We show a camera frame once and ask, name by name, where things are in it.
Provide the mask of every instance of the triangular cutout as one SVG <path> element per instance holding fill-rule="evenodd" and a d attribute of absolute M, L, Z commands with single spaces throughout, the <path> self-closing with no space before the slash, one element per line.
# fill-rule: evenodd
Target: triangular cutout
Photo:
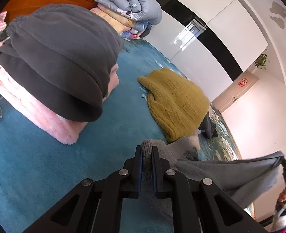
<path fill-rule="evenodd" d="M 66 204 L 62 206 L 52 217 L 51 220 L 61 226 L 67 226 L 79 200 L 79 195 L 74 195 Z"/>
<path fill-rule="evenodd" d="M 223 197 L 220 195 L 215 195 L 214 199 L 226 226 L 230 226 L 242 221 L 242 215 L 240 215 L 238 211 L 236 211 L 229 203 L 227 203 Z"/>

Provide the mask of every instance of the human hand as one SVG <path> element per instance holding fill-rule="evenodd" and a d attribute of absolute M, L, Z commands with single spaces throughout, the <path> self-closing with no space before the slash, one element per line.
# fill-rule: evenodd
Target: human hand
<path fill-rule="evenodd" d="M 279 194 L 278 198 L 279 202 L 284 202 L 286 201 L 286 187 L 283 189 L 283 191 Z"/>

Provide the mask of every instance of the folded dark gray pants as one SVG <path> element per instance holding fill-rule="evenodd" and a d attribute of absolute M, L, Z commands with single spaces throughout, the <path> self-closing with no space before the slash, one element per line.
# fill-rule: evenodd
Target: folded dark gray pants
<path fill-rule="evenodd" d="M 284 156 L 278 151 L 254 159 L 230 162 L 198 161 L 196 148 L 185 137 L 169 145 L 161 140 L 143 141 L 142 193 L 157 210 L 171 217 L 171 199 L 156 199 L 153 192 L 152 146 L 158 147 L 160 157 L 168 160 L 172 169 L 180 171 L 192 180 L 210 178 L 243 209 L 276 183 L 278 166 Z"/>

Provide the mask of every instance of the white wardrobe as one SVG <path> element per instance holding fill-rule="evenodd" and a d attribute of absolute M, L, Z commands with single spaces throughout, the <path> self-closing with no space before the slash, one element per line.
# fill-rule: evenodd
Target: white wardrobe
<path fill-rule="evenodd" d="M 159 3 L 163 19 L 144 39 L 199 85 L 210 101 L 230 86 L 268 46 L 238 0 L 175 0 L 177 6 Z M 188 17 L 191 20 L 188 23 L 182 19 L 177 9 L 181 6 L 192 11 L 196 20 Z M 195 22 L 200 22 L 196 31 Z"/>

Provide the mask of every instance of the person's arm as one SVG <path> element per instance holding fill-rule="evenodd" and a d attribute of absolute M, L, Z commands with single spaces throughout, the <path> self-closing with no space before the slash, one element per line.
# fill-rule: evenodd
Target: person's arm
<path fill-rule="evenodd" d="M 280 193 L 278 201 L 279 202 L 286 201 L 286 187 Z M 270 232 L 271 233 L 285 233 L 286 232 L 286 209 L 279 217 L 275 216 L 273 218 L 272 228 Z"/>

